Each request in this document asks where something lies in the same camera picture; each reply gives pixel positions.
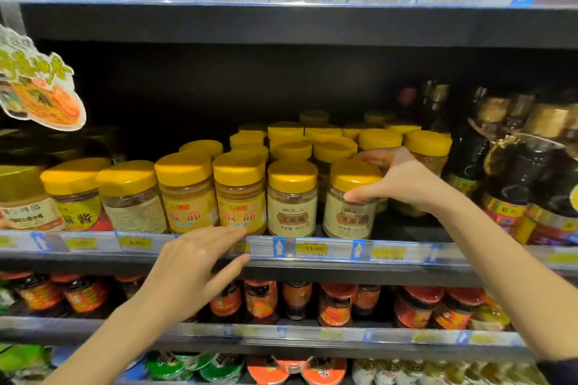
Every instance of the jar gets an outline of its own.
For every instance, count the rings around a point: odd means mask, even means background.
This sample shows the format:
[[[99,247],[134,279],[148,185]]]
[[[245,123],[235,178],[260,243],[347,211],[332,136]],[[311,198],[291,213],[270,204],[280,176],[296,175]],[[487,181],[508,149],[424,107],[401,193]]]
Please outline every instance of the jar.
[[[403,286],[395,298],[395,322],[399,327],[425,329],[442,298],[440,287]]]
[[[366,111],[363,120],[373,128],[383,128],[386,123],[394,118],[394,113],[389,111]]]
[[[363,130],[366,130],[367,128],[370,128],[370,126],[367,125],[365,122],[348,123],[347,125],[343,126],[343,129],[341,131],[341,135],[343,137],[347,137],[348,139],[351,139],[355,143],[357,143],[359,134]]]
[[[242,145],[237,145],[235,148],[231,149],[231,152],[235,151],[250,152],[259,157],[263,163],[267,163],[269,160],[269,149],[264,145],[259,145],[258,143],[245,143]]]
[[[452,138],[433,131],[412,131],[404,136],[403,146],[409,149],[418,162],[439,177],[450,153]],[[392,206],[407,216],[419,217],[426,214],[401,201],[392,201]]]
[[[222,226],[245,227],[247,234],[267,229],[265,163],[248,152],[228,152],[213,161]]]
[[[488,292],[483,295],[483,301],[484,304],[473,313],[468,328],[489,332],[505,330],[510,325],[510,317]]]
[[[130,300],[139,291],[141,286],[146,280],[146,276],[114,276],[117,282],[119,282],[120,289],[123,290],[126,295],[126,299]]]
[[[357,143],[346,137],[333,137],[330,140],[313,143],[313,162],[317,166],[317,187],[319,188],[319,205],[325,206],[331,164],[341,159],[348,159],[357,153]]]
[[[324,140],[332,137],[341,137],[342,130],[335,125],[323,125],[318,127],[305,127],[304,136],[311,140]]]
[[[263,144],[263,137],[261,133],[253,133],[244,131],[243,133],[236,133],[229,137],[229,144],[231,148],[236,148],[239,145],[247,145],[247,144]]]
[[[346,371],[345,358],[313,358],[301,376],[309,385],[339,385]]]
[[[329,113],[323,110],[303,110],[299,113],[299,123],[304,127],[318,127],[329,123]]]
[[[106,319],[115,305],[108,302],[108,290],[93,275],[51,274],[52,280],[61,288],[74,311],[84,318]]]
[[[211,157],[176,152],[154,164],[172,233],[183,234],[219,224]]]
[[[88,127],[84,135],[88,139],[87,154],[90,157],[107,157],[112,164],[126,162],[119,127]]]
[[[379,285],[360,285],[353,302],[353,311],[359,316],[373,315],[380,293],[381,286]]]
[[[309,363],[313,360],[313,356],[307,357],[284,357],[283,359],[279,359],[278,357],[273,356],[275,362],[277,362],[279,368],[282,368],[289,374],[299,374],[304,369],[309,366]]]
[[[222,154],[222,143],[216,140],[195,140],[181,146],[179,152],[183,151],[202,151],[216,159]]]
[[[381,128],[370,128],[364,130],[359,135],[359,149],[367,151],[377,148],[397,148],[401,146],[402,135],[394,130],[383,130]],[[387,198],[379,198],[376,213],[381,213],[387,208]]]
[[[168,232],[153,162],[132,160],[115,164],[98,173],[97,184],[106,214],[115,229]]]
[[[297,122],[276,122],[267,128],[269,144],[277,137],[302,137],[303,125]]]
[[[361,160],[338,160],[331,166],[323,230],[330,238],[367,239],[371,235],[377,198],[364,202],[346,202],[346,192],[376,183],[381,172],[374,164]]]
[[[283,298],[290,320],[302,320],[307,316],[307,304],[312,293],[311,282],[283,282]]]
[[[259,385],[280,385],[289,378],[272,356],[247,356],[247,371]]]
[[[33,315],[60,318],[72,313],[61,290],[54,286],[46,274],[3,272],[1,278],[22,297]]]
[[[97,175],[110,167],[103,157],[71,160],[40,175],[67,231],[114,230],[98,196]]]
[[[245,300],[247,310],[257,319],[274,318],[277,308],[277,282],[260,280],[245,280]]]
[[[484,303],[483,295],[484,290],[480,288],[447,288],[432,314],[432,328],[465,330],[472,314]]]
[[[243,293],[239,282],[229,283],[210,302],[211,312],[219,323],[237,323],[242,320]]]
[[[312,236],[317,215],[317,167],[304,160],[278,160],[269,166],[267,213],[273,236]]]
[[[357,285],[321,283],[319,293],[319,324],[343,327],[351,322],[351,305]]]
[[[276,137],[270,142],[271,162],[276,160],[309,160],[313,155],[313,141],[304,136]]]
[[[41,165],[0,165],[0,208],[9,228],[61,230],[62,218],[44,190]]]
[[[378,360],[378,371],[375,374],[375,385],[395,385],[399,374],[399,360]]]
[[[375,359],[354,359],[351,377],[356,385],[372,385],[378,372]]]

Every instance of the person's right arm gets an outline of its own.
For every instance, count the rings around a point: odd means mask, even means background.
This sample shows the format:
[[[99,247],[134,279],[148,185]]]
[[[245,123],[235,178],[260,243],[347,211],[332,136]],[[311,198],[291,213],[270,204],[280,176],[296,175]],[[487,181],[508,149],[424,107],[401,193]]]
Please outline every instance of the person's right arm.
[[[470,199],[418,162],[405,148],[376,149],[357,158],[389,166],[378,183],[348,201],[389,197],[434,215],[510,316],[539,359],[578,358],[578,290],[529,254]]]

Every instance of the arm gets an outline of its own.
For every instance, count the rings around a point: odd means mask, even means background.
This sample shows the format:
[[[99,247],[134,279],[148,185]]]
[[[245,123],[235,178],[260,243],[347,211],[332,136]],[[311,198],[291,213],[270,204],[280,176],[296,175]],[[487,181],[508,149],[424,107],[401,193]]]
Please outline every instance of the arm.
[[[578,357],[578,290],[574,286],[540,264],[407,149],[367,151],[358,158],[390,169],[378,183],[348,192],[347,200],[392,197],[434,215],[538,358]]]
[[[212,276],[217,259],[244,228],[206,227],[170,241],[137,294],[117,308],[43,385],[106,385],[170,326],[216,297],[249,261],[243,254]]]

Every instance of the dark sleeve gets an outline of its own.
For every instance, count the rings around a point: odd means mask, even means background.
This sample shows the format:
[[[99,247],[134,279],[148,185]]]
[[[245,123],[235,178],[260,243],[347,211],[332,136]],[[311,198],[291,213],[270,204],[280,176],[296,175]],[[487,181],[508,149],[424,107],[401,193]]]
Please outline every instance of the dark sleeve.
[[[537,364],[550,385],[578,385],[578,358],[567,361],[542,361]]]

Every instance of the yellow lid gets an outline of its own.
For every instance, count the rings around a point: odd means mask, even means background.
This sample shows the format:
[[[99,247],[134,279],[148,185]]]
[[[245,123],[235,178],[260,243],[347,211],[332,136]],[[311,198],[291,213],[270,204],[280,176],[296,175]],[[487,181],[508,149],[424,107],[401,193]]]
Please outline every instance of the yellow lid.
[[[405,135],[403,146],[415,154],[444,157],[450,153],[452,138],[433,131],[412,131]]]
[[[216,140],[195,140],[181,146],[179,152],[183,151],[203,151],[214,159],[222,154],[222,143]]]
[[[329,181],[341,192],[349,192],[359,186],[372,184],[381,179],[381,172],[372,163],[356,159],[338,160],[331,165]]]
[[[17,202],[45,195],[42,165],[0,165],[0,202]]]
[[[264,145],[259,145],[258,143],[245,143],[244,145],[238,145],[231,149],[231,151],[249,151],[259,155],[263,162],[269,160],[269,149]]]
[[[307,160],[313,153],[313,141],[305,137],[278,137],[270,146],[271,155],[278,160]]]
[[[317,166],[305,160],[278,160],[269,166],[269,185],[283,193],[305,193],[317,185]]]
[[[355,153],[357,153],[357,143],[347,137],[333,137],[327,140],[316,140],[313,143],[313,155],[317,160],[326,163],[348,159]]]
[[[323,110],[303,110],[299,113],[299,122],[306,127],[320,127],[329,123],[329,113]]]
[[[367,125],[365,122],[348,123],[347,125],[343,126],[342,135],[348,139],[355,140],[357,139],[357,136],[360,134],[360,132],[367,128],[369,128],[369,125]]]
[[[387,127],[387,129],[397,131],[400,134],[407,134],[410,131],[421,130],[421,126],[419,126],[419,125],[389,125]]]
[[[98,172],[108,167],[110,160],[102,157],[70,160],[45,170],[40,179],[49,194],[72,195],[96,189]]]
[[[261,133],[256,133],[255,131],[245,131],[243,133],[236,133],[229,137],[229,143],[231,148],[235,148],[239,145],[251,144],[263,144],[264,135]]]
[[[387,120],[393,116],[393,113],[389,111],[366,111],[363,120],[372,127],[383,128]]]
[[[401,146],[403,136],[394,130],[370,128],[359,135],[359,147],[364,151],[375,148],[397,148]]]
[[[211,157],[201,151],[176,152],[154,164],[158,182],[165,186],[184,187],[200,183],[213,175]]]
[[[244,133],[245,131],[260,133],[263,134],[263,138],[267,137],[267,125],[264,123],[243,123],[239,125],[239,132]]]
[[[225,186],[248,186],[265,176],[265,163],[248,151],[227,152],[213,160],[213,174]]]
[[[127,197],[144,192],[157,184],[154,163],[131,160],[114,164],[98,173],[97,184],[105,197]]]
[[[313,140],[326,139],[328,137],[341,137],[342,130],[335,125],[324,125],[321,127],[306,127],[305,136]]]
[[[269,125],[269,140],[280,136],[303,135],[303,125],[297,122],[276,122]]]

